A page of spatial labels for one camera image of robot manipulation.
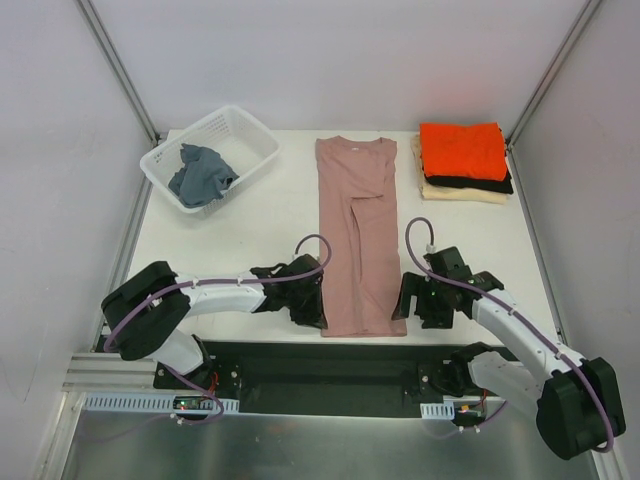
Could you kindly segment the pink t shirt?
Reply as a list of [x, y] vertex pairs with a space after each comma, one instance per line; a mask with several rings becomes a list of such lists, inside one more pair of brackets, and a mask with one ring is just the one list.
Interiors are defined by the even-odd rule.
[[318, 139], [319, 230], [331, 248], [322, 299], [325, 337], [404, 337], [392, 318], [401, 286], [397, 142]]

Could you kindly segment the black folded t shirt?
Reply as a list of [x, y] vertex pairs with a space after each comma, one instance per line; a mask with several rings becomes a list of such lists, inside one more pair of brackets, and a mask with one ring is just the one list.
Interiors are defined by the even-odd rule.
[[450, 188], [474, 188], [480, 189], [484, 191], [497, 192], [497, 193], [505, 193], [512, 195], [514, 193], [514, 189], [511, 183], [511, 173], [509, 170], [506, 171], [506, 176], [503, 180], [484, 180], [484, 179], [474, 179], [467, 177], [451, 177], [451, 176], [427, 176], [424, 172], [424, 176], [426, 181], [433, 185], [439, 187], [450, 187]]

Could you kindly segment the aluminium frame post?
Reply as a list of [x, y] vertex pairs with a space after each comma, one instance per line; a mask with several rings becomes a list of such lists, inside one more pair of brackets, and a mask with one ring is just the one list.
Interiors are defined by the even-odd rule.
[[118, 83], [124, 97], [129, 104], [134, 116], [152, 146], [156, 146], [160, 140], [151, 116], [145, 107], [131, 77], [123, 63], [111, 36], [101, 19], [101, 16], [90, 0], [75, 0], [74, 4], [85, 21], [92, 37], [96, 41], [99, 50], [104, 56], [109, 69]]
[[603, 6], [603, 0], [588, 0], [581, 6], [575, 20], [561, 41], [543, 75], [538, 81], [515, 125], [507, 136], [507, 149], [511, 150], [531, 118], [538, 110], [570, 55], [584, 36], [594, 17]]

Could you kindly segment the beige folded t shirt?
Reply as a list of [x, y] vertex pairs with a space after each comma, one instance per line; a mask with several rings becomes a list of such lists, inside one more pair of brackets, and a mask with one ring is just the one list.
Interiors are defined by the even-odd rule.
[[421, 158], [419, 135], [415, 134], [410, 140], [414, 157], [415, 169], [418, 177], [418, 190], [423, 200], [433, 201], [474, 201], [489, 204], [504, 205], [509, 194], [484, 191], [474, 188], [450, 188], [433, 186], [426, 181]]

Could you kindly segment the right aluminium frame post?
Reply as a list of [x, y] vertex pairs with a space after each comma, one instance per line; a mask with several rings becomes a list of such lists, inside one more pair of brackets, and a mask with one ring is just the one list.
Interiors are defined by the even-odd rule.
[[575, 20], [561, 41], [543, 75], [538, 81], [515, 125], [507, 136], [507, 149], [511, 150], [531, 118], [538, 110], [570, 55], [584, 36], [594, 17], [603, 6], [603, 0], [588, 0], [581, 6]]

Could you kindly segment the orange folded t shirt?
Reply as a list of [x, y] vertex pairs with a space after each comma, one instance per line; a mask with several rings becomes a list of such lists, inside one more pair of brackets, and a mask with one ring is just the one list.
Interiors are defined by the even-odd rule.
[[502, 181], [507, 174], [505, 141], [497, 123], [422, 123], [419, 129], [427, 177]]

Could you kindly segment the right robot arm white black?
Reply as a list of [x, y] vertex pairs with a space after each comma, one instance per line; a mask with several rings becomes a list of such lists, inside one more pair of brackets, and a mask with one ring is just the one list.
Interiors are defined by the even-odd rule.
[[455, 351], [429, 377], [436, 391], [462, 397], [483, 389], [533, 418], [547, 447], [559, 458], [586, 451], [608, 452], [626, 431], [613, 366], [588, 359], [543, 333], [493, 274], [474, 273], [459, 250], [425, 255], [423, 274], [406, 272], [393, 313], [417, 315], [426, 329], [452, 326], [464, 314], [494, 335], [513, 355], [476, 342]]

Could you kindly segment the white plastic laundry basket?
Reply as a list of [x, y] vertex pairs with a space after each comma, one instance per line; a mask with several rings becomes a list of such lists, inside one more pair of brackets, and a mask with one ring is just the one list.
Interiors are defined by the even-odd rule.
[[[171, 178], [183, 166], [180, 150], [184, 144], [216, 151], [239, 175], [222, 198], [188, 208], [170, 190]], [[140, 168], [155, 190], [178, 211], [205, 218], [264, 178], [280, 152], [281, 145], [269, 128], [250, 113], [231, 105], [215, 110], [145, 154]]]

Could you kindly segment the aluminium rail profile front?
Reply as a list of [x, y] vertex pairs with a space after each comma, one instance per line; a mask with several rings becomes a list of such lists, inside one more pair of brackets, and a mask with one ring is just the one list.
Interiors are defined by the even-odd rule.
[[[539, 353], [526, 363], [516, 359], [504, 348], [491, 348], [476, 343], [461, 348], [451, 359], [430, 377], [431, 387], [442, 395], [460, 397], [466, 392], [505, 384], [522, 374], [533, 378], [537, 384], [557, 372], [569, 372], [574, 367], [582, 369], [588, 378], [595, 376], [600, 360], [582, 357], [570, 358], [568, 353]], [[99, 389], [150, 389], [186, 390], [187, 380], [173, 374], [152, 359], [124, 361], [117, 354], [91, 353], [75, 355], [64, 380], [65, 386], [86, 390]]]

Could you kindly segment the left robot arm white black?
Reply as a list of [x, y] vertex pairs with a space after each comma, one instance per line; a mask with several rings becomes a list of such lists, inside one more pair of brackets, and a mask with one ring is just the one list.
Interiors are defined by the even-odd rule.
[[203, 341], [178, 325], [203, 314], [286, 309], [293, 323], [325, 329], [323, 274], [323, 266], [308, 254], [235, 278], [179, 275], [166, 261], [156, 261], [102, 300], [110, 329], [104, 350], [124, 361], [152, 359], [188, 388], [213, 392], [219, 374]]

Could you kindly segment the blue grey t shirt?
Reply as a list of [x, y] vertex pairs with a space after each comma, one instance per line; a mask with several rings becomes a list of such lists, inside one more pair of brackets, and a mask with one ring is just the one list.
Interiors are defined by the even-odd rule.
[[204, 207], [222, 199], [239, 178], [211, 148], [183, 143], [180, 158], [183, 166], [174, 174], [168, 187], [186, 208]]

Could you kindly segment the left aluminium frame post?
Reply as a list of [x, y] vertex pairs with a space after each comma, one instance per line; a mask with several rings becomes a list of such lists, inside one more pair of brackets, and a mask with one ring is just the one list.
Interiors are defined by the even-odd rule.
[[74, 4], [85, 21], [92, 37], [96, 41], [99, 50], [104, 56], [109, 69], [118, 83], [124, 97], [129, 104], [134, 116], [152, 146], [156, 146], [160, 140], [151, 116], [145, 107], [131, 77], [123, 63], [111, 36], [101, 19], [101, 16], [90, 0], [75, 0]]

